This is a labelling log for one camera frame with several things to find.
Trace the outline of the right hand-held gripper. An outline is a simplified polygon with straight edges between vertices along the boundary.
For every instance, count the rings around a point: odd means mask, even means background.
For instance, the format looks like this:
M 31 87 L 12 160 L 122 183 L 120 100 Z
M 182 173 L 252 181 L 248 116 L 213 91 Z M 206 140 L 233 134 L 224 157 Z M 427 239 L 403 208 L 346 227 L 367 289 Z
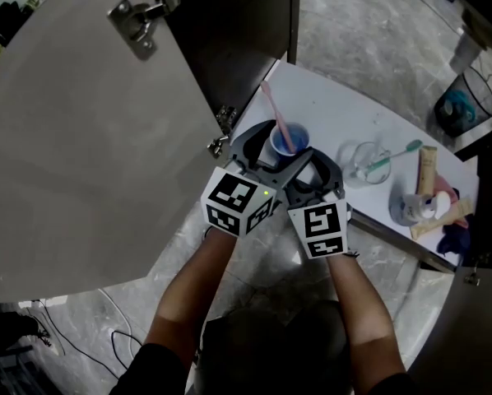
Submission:
M 339 165 L 320 150 L 310 163 L 318 174 L 313 186 L 299 179 L 288 183 L 287 211 L 308 259 L 327 258 L 348 252 L 347 203 Z M 317 192 L 323 197 L 317 202 Z

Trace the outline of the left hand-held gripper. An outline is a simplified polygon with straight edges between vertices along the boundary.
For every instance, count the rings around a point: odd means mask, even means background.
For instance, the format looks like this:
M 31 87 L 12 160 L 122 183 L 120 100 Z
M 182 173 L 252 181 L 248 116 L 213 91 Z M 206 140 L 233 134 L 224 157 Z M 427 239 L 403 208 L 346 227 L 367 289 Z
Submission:
M 204 219 L 235 237 L 251 233 L 271 214 L 278 188 L 286 188 L 310 162 L 314 149 L 300 151 L 277 166 L 258 166 L 258 159 L 275 120 L 258 123 L 236 137 L 230 159 L 217 166 L 204 188 L 200 202 Z

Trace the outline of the blue plastic cup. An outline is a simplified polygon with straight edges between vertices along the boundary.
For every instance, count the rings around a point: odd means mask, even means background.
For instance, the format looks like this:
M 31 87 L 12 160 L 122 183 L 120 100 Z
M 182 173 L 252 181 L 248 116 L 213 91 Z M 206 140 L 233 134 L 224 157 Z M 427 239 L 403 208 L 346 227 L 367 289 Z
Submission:
M 272 129 L 269 137 L 273 151 L 280 158 L 293 157 L 309 146 L 309 134 L 305 127 L 299 123 L 287 123 L 286 126 L 295 147 L 295 152 L 290 151 L 282 131 L 277 126 Z

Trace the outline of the pink toothbrush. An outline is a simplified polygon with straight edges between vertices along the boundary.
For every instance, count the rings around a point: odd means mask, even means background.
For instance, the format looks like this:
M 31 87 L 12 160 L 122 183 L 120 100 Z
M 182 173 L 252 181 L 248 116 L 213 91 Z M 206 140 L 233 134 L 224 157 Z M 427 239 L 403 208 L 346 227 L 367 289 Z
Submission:
M 279 128 L 280 132 L 281 132 L 281 135 L 283 136 L 284 138 L 284 141 L 289 149 L 289 152 L 292 153 L 292 154 L 295 154 L 296 152 L 296 148 L 295 148 L 295 145 L 291 139 L 291 135 L 290 135 L 290 132 L 288 130 L 288 127 L 285 123 L 285 120 L 283 119 L 282 115 L 281 115 L 281 112 L 280 110 L 277 108 L 276 106 L 276 102 L 274 101 L 273 97 L 272 97 L 272 90 L 271 90 L 271 87 L 269 85 L 269 83 L 267 81 L 262 81 L 261 84 L 260 84 L 260 87 L 263 91 L 263 93 L 266 95 L 266 97 L 268 98 L 271 106 L 272 106 L 272 109 L 274 111 L 274 115 L 275 115 L 275 118 L 276 118 L 276 123 L 277 123 L 277 127 Z

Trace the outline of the clear glass cup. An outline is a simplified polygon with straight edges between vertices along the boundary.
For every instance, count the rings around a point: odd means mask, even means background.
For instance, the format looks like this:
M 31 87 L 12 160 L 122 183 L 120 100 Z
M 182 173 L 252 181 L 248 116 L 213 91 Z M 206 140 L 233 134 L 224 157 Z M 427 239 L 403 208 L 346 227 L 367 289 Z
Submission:
M 391 152 L 377 142 L 360 143 L 343 169 L 350 188 L 364 188 L 385 182 L 391 173 Z

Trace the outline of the green toothbrush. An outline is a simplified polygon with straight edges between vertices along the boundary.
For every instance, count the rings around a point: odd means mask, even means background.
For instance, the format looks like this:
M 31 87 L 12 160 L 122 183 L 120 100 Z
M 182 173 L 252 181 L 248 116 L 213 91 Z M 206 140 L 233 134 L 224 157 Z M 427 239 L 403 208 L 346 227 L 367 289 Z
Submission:
M 379 145 L 372 143 L 373 147 L 362 158 L 362 160 L 355 164 L 355 174 L 368 177 L 375 170 L 378 170 L 386 165 L 389 165 L 392 159 L 399 156 L 404 156 L 419 150 L 423 142 L 421 140 L 414 140 L 409 142 L 403 151 L 392 154 L 390 151 L 380 151 Z

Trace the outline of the dark vanity cabinet with sink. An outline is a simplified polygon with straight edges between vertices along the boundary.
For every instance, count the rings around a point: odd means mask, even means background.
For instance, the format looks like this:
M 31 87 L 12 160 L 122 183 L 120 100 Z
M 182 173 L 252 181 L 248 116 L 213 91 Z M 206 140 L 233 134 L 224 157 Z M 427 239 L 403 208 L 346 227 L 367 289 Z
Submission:
M 275 120 L 268 106 L 268 98 L 260 87 L 260 74 L 260 70 L 255 69 L 252 75 L 241 77 L 240 89 L 247 96 L 248 107 L 237 116 L 230 135 L 232 142 L 252 126 Z M 267 79 L 272 97 L 280 107 L 287 109 L 289 123 L 299 123 L 307 129 L 307 148 L 312 147 L 329 156 L 341 168 L 342 177 L 344 167 L 360 143 L 377 142 L 390 151 L 398 149 L 408 137 L 417 135 L 414 128 L 382 105 L 337 82 L 290 63 L 278 63 Z M 421 139 L 422 146 L 434 147 L 434 140 L 428 135 L 423 135 Z M 435 262 L 446 267 L 455 267 L 460 261 L 469 263 L 480 250 L 480 222 L 492 218 L 492 198 L 487 195 L 487 183 L 481 181 L 476 174 L 466 172 L 460 160 L 449 151 L 437 150 L 436 174 L 445 178 L 459 192 L 459 200 L 470 198 L 472 201 L 475 221 L 470 228 L 470 253 L 467 256 L 456 253 L 443 256 L 437 253 L 437 245 L 443 238 L 442 226 L 414 240 L 411 238 L 411 226 L 399 225 L 391 217 L 389 203 L 395 197 L 417 194 L 419 150 L 404 161 L 391 161 L 391 173 L 381 184 L 350 188 L 343 180 L 347 225 L 361 223 L 383 228 L 412 242 L 427 252 Z M 288 161 L 290 158 L 280 158 L 273 151 L 268 138 L 259 156 L 258 166 L 275 167 L 281 160 Z M 201 177 L 200 198 L 211 174 Z M 296 179 L 313 186 L 313 180 L 318 180 L 318 174 L 309 162 Z M 284 207 L 287 211 L 294 208 L 288 207 L 285 188 L 278 188 L 273 211 L 277 207 Z

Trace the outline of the person's left forearm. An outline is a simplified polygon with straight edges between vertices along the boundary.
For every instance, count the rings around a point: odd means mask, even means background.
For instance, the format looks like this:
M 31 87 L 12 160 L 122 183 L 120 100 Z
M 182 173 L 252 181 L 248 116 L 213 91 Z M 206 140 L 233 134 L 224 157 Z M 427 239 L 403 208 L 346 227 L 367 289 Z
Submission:
M 169 348 L 189 362 L 237 238 L 211 228 L 162 295 L 146 344 Z

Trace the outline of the person's right forearm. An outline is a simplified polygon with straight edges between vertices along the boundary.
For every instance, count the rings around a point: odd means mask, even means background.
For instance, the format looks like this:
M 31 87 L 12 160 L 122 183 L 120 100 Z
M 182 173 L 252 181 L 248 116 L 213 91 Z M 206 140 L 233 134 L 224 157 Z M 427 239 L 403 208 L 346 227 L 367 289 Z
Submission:
M 404 374 L 392 318 L 355 258 L 327 259 L 350 343 L 355 386 L 367 393 L 395 374 Z

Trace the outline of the metal cabinet door hinge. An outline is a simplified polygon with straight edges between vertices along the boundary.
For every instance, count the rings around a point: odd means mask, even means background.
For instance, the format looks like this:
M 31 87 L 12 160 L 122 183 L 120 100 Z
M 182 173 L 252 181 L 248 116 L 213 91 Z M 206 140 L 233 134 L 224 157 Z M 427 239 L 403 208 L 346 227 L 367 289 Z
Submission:
M 230 139 L 234 126 L 237 122 L 238 111 L 235 107 L 223 105 L 214 115 L 215 120 L 220 128 L 221 134 L 213 139 L 207 146 L 207 150 L 214 158 L 219 158 L 222 154 L 224 142 Z
M 179 0 L 159 0 L 133 5 L 121 0 L 108 13 L 108 18 L 134 55 L 146 61 L 156 51 L 153 34 L 159 19 L 168 16 L 179 5 Z
M 474 255 L 471 258 L 471 270 L 466 274 L 464 282 L 470 286 L 478 286 L 480 284 L 479 270 L 486 269 L 490 266 L 491 253 L 485 252 Z

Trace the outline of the pink cloth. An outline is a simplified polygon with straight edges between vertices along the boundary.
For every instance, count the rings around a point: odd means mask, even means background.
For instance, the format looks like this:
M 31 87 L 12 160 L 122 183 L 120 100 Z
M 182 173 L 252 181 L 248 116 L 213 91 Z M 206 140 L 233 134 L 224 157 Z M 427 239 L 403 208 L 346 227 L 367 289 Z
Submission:
M 447 215 L 451 208 L 459 201 L 459 192 L 453 188 L 445 178 L 441 175 L 436 174 L 434 178 L 434 196 L 436 197 L 439 193 L 446 193 L 448 195 L 449 203 L 444 203 L 443 205 L 438 205 L 435 218 L 439 219 Z

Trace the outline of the dark blue cloth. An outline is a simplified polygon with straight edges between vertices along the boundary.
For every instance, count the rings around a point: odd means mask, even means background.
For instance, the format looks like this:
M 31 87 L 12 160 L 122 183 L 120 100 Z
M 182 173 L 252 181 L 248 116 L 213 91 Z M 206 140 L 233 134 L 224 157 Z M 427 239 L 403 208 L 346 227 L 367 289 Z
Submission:
M 456 253 L 467 256 L 471 251 L 470 228 L 475 221 L 475 215 L 465 217 L 465 224 L 460 225 L 457 221 L 443 226 L 443 238 L 437 245 L 437 253 L 445 256 L 447 253 Z

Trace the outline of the person's grey trousers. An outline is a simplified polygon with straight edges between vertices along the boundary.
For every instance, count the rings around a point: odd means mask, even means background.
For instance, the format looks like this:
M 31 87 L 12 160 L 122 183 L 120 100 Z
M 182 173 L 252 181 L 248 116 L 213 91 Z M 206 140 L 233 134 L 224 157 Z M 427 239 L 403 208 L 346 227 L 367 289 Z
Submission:
M 207 322 L 189 395 L 350 395 L 350 348 L 334 300 L 287 324 L 259 309 Z

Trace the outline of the black mesh waste bin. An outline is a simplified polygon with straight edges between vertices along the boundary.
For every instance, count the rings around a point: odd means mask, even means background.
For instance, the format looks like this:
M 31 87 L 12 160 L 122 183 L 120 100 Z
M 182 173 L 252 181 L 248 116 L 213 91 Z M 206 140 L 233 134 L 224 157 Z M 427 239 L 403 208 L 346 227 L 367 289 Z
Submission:
M 439 126 L 455 138 L 492 119 L 492 90 L 473 67 L 458 75 L 434 105 Z

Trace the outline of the grey cabinet door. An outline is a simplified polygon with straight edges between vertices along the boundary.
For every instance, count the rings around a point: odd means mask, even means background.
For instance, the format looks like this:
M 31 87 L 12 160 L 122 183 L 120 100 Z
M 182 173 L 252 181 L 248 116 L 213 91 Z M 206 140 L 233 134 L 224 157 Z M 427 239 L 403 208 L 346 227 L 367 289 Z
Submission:
M 492 268 L 480 284 L 459 267 L 443 309 L 408 370 L 420 395 L 492 395 Z
M 168 25 L 139 59 L 109 19 L 121 1 L 48 0 L 0 59 L 0 303 L 144 277 L 216 166 Z

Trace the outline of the person's black shirt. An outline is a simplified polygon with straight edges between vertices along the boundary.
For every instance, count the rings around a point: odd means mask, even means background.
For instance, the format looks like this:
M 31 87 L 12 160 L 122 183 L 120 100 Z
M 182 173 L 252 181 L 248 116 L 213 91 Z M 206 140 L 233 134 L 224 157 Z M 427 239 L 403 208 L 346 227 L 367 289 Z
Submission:
M 185 395 L 188 373 L 167 347 L 146 344 L 109 395 Z M 377 383 L 367 395 L 419 395 L 408 374 L 394 374 Z

